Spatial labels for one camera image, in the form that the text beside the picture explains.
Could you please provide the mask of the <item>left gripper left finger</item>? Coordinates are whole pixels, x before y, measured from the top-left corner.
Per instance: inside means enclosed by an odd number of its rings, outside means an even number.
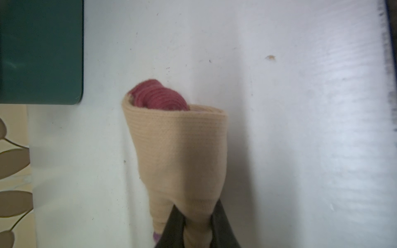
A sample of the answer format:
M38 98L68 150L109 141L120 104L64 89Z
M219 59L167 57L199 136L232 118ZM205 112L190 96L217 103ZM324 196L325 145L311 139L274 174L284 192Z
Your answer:
M173 206L165 229L155 248L184 248L185 216Z

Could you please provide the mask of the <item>beige maroon striped sock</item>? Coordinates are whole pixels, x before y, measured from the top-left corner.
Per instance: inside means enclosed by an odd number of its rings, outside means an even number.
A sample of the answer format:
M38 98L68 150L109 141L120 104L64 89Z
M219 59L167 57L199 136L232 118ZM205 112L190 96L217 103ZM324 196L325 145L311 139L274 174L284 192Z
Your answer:
M185 216L184 246L209 247L210 219L226 177L227 114L188 104L154 79L129 91L122 107L155 234L164 233L176 207Z

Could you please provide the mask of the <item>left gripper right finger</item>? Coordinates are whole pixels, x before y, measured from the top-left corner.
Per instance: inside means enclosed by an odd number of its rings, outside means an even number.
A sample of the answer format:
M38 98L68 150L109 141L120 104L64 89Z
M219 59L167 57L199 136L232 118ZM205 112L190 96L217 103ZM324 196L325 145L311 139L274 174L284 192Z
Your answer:
M211 226L213 232L211 248L241 248L220 200L217 201L211 216Z

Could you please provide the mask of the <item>green compartment tray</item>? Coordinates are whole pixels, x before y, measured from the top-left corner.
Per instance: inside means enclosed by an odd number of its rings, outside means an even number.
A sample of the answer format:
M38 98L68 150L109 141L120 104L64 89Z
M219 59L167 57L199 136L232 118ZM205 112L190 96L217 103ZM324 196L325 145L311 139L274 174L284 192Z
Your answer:
M83 43L83 1L1 1L1 103L79 103Z

